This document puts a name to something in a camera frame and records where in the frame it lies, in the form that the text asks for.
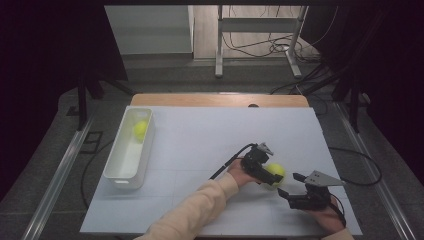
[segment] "metal frame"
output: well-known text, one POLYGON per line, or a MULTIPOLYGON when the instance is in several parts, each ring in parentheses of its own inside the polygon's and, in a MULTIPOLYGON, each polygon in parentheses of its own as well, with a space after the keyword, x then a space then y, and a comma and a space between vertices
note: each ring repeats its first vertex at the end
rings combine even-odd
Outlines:
POLYGON ((300 29, 306 14, 306 6, 301 6, 297 18, 223 18, 222 5, 218 6, 218 43, 216 49, 215 76, 223 76, 223 47, 224 32, 253 32, 253 33, 293 33, 289 47, 285 48, 287 60, 295 78, 301 78, 296 62, 294 49, 299 38, 300 29))

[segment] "sleeve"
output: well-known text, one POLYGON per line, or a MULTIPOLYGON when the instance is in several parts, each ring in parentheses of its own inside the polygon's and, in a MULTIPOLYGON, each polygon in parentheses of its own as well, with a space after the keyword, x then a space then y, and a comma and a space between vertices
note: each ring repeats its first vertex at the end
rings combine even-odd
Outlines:
POLYGON ((224 210, 227 199, 239 188, 231 174, 219 180, 208 180, 176 208, 153 223, 147 232, 136 240, 186 240, 194 239, 202 227, 214 220, 224 210))
POLYGON ((330 236, 323 238, 322 240, 354 240, 352 234, 349 232, 349 229, 345 228, 340 232, 336 232, 330 236))

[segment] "black wire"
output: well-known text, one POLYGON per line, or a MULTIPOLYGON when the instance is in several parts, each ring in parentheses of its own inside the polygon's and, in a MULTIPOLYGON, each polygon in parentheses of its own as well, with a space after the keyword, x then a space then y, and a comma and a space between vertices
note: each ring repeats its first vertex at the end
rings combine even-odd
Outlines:
POLYGON ((240 153, 242 153, 244 150, 246 150, 246 148, 253 147, 253 146, 257 146, 257 144, 250 143, 250 144, 244 146, 242 149, 240 149, 240 151, 238 151, 236 154, 234 154, 234 156, 232 158, 230 158, 230 160, 228 160, 224 165, 222 165, 222 167, 220 169, 218 169, 218 171, 216 171, 209 179, 215 179, 216 177, 218 177, 218 175, 221 174, 222 171, 224 171, 228 166, 230 166, 230 164, 234 160, 236 160, 238 158, 238 155, 240 155, 240 153))
MULTIPOLYGON (((303 51, 303 45, 301 43, 299 43, 300 45, 300 49, 299 49, 299 53, 303 51)), ((319 58, 314 58, 314 57, 309 57, 309 58, 305 58, 303 55, 299 55, 299 53, 297 53, 297 51, 294 51, 294 54, 296 56, 296 60, 298 60, 299 62, 303 62, 303 63, 320 63, 322 62, 321 57, 319 58)))
POLYGON ((280 86, 280 87, 273 88, 270 91, 269 94, 272 95, 272 94, 274 94, 275 92, 277 92, 280 89, 284 89, 286 87, 290 87, 292 85, 296 85, 296 84, 299 84, 301 82, 309 81, 309 80, 312 79, 313 76, 315 76, 316 74, 318 74, 324 67, 325 67, 325 64, 324 63, 321 63, 318 66, 316 66, 310 73, 308 73, 308 75, 304 76, 301 80, 299 80, 297 82, 289 83, 289 84, 286 84, 286 85, 283 85, 283 86, 280 86))
MULTIPOLYGON (((299 83, 299 84, 298 84, 298 87, 300 87, 300 86, 302 86, 302 85, 306 84, 306 81, 310 81, 310 80, 318 79, 318 78, 320 78, 320 77, 322 77, 322 76, 326 75, 329 71, 330 71, 330 68, 327 68, 327 71, 325 71, 324 73, 322 73, 322 74, 320 74, 320 75, 318 75, 318 76, 312 76, 312 77, 309 77, 307 80, 303 81, 302 83, 299 83)), ((294 86, 294 87, 290 90, 289 94, 292 94, 292 93, 293 93, 293 91, 294 91, 295 89, 296 89, 296 86, 294 86)))
POLYGON ((270 53, 267 53, 267 54, 264 54, 264 55, 254 55, 254 54, 245 52, 245 51, 240 50, 240 49, 237 49, 237 48, 232 48, 232 47, 228 46, 227 41, 225 41, 225 37, 224 36, 222 36, 222 39, 224 40, 225 45, 227 45, 227 47, 229 49, 234 50, 234 51, 238 51, 238 52, 242 52, 242 53, 247 54, 247 55, 252 56, 252 57, 266 57, 266 56, 269 56, 269 55, 273 54, 273 52, 270 52, 270 53))
POLYGON ((90 166, 91 162, 93 162, 94 158, 103 150, 105 149, 107 146, 109 146, 111 143, 113 143, 114 140, 111 140, 109 142, 107 142, 103 147, 99 148, 99 150, 93 155, 91 156, 90 160, 87 162, 87 164, 85 165, 84 171, 82 172, 82 176, 81 176, 81 182, 80 182, 80 192, 81 192, 81 197, 82 197, 82 201, 84 203, 84 206, 86 209, 88 209, 88 202, 87 202, 87 198, 85 197, 85 193, 84 193, 84 181, 85 181, 85 174, 87 172, 88 166, 90 166))
POLYGON ((236 11, 234 11, 234 6, 233 5, 230 5, 230 9, 229 10, 232 10, 233 13, 234 13, 234 16, 237 17, 237 14, 236 14, 236 11))
MULTIPOLYGON (((233 8, 233 6, 232 5, 230 5, 229 6, 229 8, 228 8, 228 17, 231 17, 231 9, 233 8)), ((231 32, 230 32, 230 43, 231 43, 231 46, 233 46, 234 47, 234 43, 233 43, 233 38, 232 38, 232 36, 231 36, 231 32)))
POLYGON ((278 8, 277 8, 277 14, 275 14, 275 17, 278 17, 278 12, 280 12, 280 7, 281 6, 278 6, 278 8))
POLYGON ((346 218, 345 218, 344 214, 342 212, 340 212, 340 209, 331 202, 328 204, 328 206, 331 209, 333 209, 333 211, 335 211, 337 213, 340 221, 342 221, 343 227, 346 227, 346 218))
POLYGON ((342 214, 344 215, 345 214, 345 211, 344 211, 344 207, 343 207, 342 201, 340 201, 340 199, 336 195, 334 195, 332 193, 330 193, 330 194, 331 194, 331 196, 333 196, 339 202, 340 207, 342 207, 342 214))
POLYGON ((287 35, 285 37, 280 37, 280 38, 274 38, 274 39, 269 39, 269 40, 265 40, 265 41, 261 41, 261 42, 256 42, 256 43, 252 43, 252 44, 247 44, 247 45, 241 45, 241 46, 234 46, 232 44, 232 46, 234 48, 245 48, 245 47, 251 47, 251 46, 255 46, 255 45, 259 45, 259 44, 263 44, 263 43, 269 43, 270 41, 278 41, 278 40, 282 40, 282 39, 286 39, 286 40, 290 40, 289 37, 291 37, 292 35, 287 35))
POLYGON ((331 149, 331 150, 337 150, 337 151, 343 151, 343 152, 348 152, 348 153, 359 154, 359 155, 361 155, 362 157, 364 157, 364 158, 368 159, 371 163, 373 163, 373 164, 374 164, 374 166, 377 168, 377 171, 378 171, 378 173, 379 173, 379 176, 378 176, 377 180, 375 180, 374 182, 370 182, 370 183, 358 183, 358 182, 354 182, 354 181, 352 181, 352 180, 349 180, 349 179, 346 179, 346 178, 343 178, 343 177, 340 177, 340 179, 341 179, 341 180, 343 180, 343 181, 345 181, 345 182, 347 182, 347 183, 353 184, 353 185, 368 187, 368 186, 373 186, 373 185, 375 185, 375 184, 379 183, 379 182, 381 181, 381 179, 383 178, 383 173, 382 173, 382 171, 381 171, 380 167, 379 167, 379 166, 378 166, 378 164, 377 164, 377 163, 376 163, 376 162, 375 162, 375 161, 374 161, 371 157, 369 157, 368 155, 363 154, 363 153, 361 153, 361 152, 354 151, 354 150, 350 150, 350 149, 337 148, 337 147, 328 147, 328 148, 329 148, 329 149, 331 149))
POLYGON ((265 6, 265 10, 264 10, 264 12, 261 14, 261 16, 259 16, 259 17, 262 17, 265 13, 266 13, 266 8, 268 7, 268 9, 269 9, 269 6, 265 6))

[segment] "tennis ball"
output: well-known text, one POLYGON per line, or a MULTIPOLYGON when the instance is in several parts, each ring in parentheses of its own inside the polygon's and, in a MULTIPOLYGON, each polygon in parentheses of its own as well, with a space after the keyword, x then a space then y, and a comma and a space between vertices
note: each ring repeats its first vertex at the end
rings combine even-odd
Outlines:
POLYGON ((133 128, 134 135, 139 141, 144 140, 144 136, 146 135, 146 130, 147 130, 146 120, 137 122, 133 128))
POLYGON ((286 175, 286 170, 278 163, 270 163, 265 166, 265 170, 267 170, 269 173, 275 175, 283 176, 280 182, 272 184, 273 187, 278 187, 280 183, 284 180, 284 177, 286 175))

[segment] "wall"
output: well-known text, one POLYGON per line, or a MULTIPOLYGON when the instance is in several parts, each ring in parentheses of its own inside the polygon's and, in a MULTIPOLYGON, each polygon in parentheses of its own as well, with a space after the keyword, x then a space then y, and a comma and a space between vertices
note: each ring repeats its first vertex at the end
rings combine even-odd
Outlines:
POLYGON ((105 6, 121 55, 193 52, 193 6, 105 6))

